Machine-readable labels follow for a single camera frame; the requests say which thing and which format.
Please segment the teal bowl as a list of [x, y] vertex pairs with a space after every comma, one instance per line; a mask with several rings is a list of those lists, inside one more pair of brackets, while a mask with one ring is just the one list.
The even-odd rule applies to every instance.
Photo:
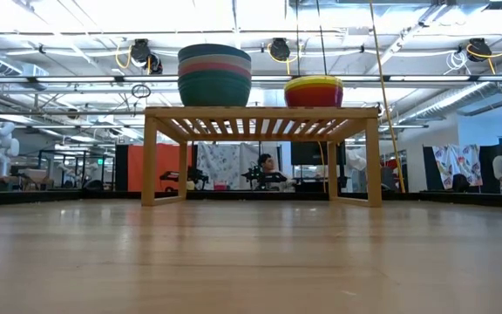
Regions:
[[178, 91], [184, 106], [244, 107], [251, 84], [251, 79], [229, 72], [196, 72], [178, 78]]

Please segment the purple bowl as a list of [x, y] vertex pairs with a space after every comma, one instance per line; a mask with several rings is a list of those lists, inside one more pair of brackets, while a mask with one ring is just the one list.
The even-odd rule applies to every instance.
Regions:
[[339, 107], [343, 95], [328, 94], [286, 94], [287, 107]]

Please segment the red bowl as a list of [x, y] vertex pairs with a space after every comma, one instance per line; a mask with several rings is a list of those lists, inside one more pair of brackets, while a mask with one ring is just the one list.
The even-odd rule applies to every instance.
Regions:
[[287, 90], [285, 91], [286, 94], [328, 94], [328, 95], [334, 95], [335, 97], [337, 95], [343, 95], [343, 89], [342, 88], [303, 88], [303, 89], [294, 89], [294, 90]]

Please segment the pink bowl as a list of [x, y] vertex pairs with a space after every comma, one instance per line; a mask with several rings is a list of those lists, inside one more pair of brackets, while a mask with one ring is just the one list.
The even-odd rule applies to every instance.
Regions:
[[184, 65], [178, 70], [178, 76], [184, 76], [196, 72], [229, 72], [241, 75], [244, 78], [251, 79], [250, 70], [238, 65], [224, 63], [198, 63], [194, 65]]

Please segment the blue bowl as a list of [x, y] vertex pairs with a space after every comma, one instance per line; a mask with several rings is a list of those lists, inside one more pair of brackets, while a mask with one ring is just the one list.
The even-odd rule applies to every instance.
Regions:
[[186, 46], [178, 51], [178, 61], [213, 54], [236, 56], [251, 61], [251, 57], [243, 50], [224, 44], [193, 44]]

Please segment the wooden slatted shelf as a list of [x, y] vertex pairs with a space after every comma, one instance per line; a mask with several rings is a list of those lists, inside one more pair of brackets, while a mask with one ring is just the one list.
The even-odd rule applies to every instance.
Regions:
[[[289, 141], [328, 143], [330, 201], [379, 208], [382, 206], [378, 111], [374, 107], [147, 107], [144, 110], [144, 153], [141, 205], [153, 207], [187, 198], [187, 148], [190, 141]], [[367, 198], [338, 195], [336, 146], [365, 133]], [[179, 144], [178, 194], [155, 196], [157, 134]]]

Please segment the white floral sheet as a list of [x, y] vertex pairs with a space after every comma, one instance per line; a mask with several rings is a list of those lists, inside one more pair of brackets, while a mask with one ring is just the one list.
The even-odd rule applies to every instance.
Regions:
[[214, 190], [215, 183], [228, 186], [229, 190], [250, 189], [247, 180], [242, 176], [252, 166], [258, 164], [260, 154], [270, 154], [278, 169], [278, 146], [276, 144], [257, 144], [242, 142], [239, 144], [207, 144], [197, 145], [196, 166], [208, 177], [205, 190]]

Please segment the black monitor screen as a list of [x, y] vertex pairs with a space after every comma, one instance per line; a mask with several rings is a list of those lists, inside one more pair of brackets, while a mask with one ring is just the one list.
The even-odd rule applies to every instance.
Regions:
[[321, 166], [328, 163], [326, 141], [292, 142], [291, 164], [293, 166]]

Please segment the orange partition panel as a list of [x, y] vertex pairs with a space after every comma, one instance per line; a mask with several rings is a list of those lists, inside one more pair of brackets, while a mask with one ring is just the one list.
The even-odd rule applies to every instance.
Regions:
[[[142, 146], [129, 146], [127, 149], [127, 190], [130, 192], [141, 192], [143, 187], [143, 174], [146, 169], [143, 165], [144, 148]], [[176, 190], [176, 181], [162, 180], [161, 176], [167, 172], [179, 171], [179, 146], [169, 144], [156, 145], [156, 178], [154, 190], [156, 192], [166, 192]]]

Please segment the narrow black partition panel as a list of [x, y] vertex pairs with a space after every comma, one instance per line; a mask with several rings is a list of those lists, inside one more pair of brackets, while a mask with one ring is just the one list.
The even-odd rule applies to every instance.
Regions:
[[115, 190], [128, 190], [128, 145], [117, 145], [115, 150]]

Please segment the colourful patterned cloth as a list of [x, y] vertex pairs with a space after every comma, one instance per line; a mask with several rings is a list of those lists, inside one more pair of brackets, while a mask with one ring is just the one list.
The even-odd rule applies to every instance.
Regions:
[[452, 189], [455, 174], [462, 174], [471, 187], [483, 185], [479, 160], [480, 146], [445, 145], [431, 149], [445, 189]]

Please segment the pale beige bin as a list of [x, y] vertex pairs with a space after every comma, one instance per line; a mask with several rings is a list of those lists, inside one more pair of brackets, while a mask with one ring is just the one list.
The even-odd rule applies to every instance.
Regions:
[[28, 178], [37, 184], [52, 184], [54, 180], [50, 177], [49, 172], [44, 169], [25, 168], [18, 171], [24, 178]]

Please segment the black aluminium table frame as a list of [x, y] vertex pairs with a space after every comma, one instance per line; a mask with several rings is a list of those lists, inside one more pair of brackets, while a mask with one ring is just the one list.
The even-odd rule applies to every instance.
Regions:
[[[248, 192], [248, 191], [190, 191], [190, 200], [246, 200], [246, 201], [327, 201], [328, 196], [322, 192], [281, 193], [281, 192]], [[140, 192], [128, 191], [89, 191], [89, 190], [52, 190], [30, 192], [0, 192], [0, 205], [33, 203], [46, 201], [76, 201], [91, 199], [139, 199]], [[434, 201], [443, 203], [502, 207], [500, 194], [463, 194], [452, 192], [421, 192], [400, 194], [387, 192], [383, 194], [385, 201]]]

